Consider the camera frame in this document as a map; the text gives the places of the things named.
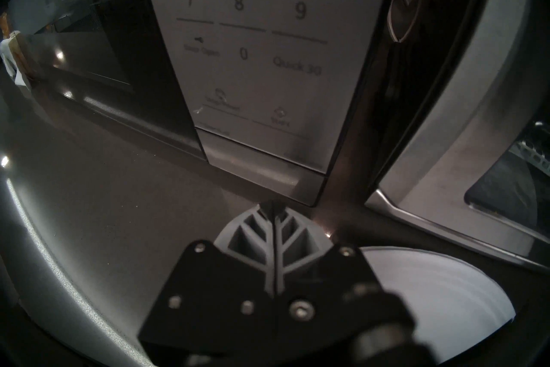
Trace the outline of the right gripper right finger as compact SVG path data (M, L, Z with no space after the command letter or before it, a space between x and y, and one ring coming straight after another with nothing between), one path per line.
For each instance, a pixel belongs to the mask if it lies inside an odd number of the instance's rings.
M274 202L277 332L298 355L415 355L415 320L361 250Z

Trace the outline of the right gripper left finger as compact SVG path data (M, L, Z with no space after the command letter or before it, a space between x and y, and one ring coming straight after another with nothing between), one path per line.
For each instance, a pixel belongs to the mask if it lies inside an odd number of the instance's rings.
M223 357L273 337L275 203L230 221L181 254L139 334L149 357Z

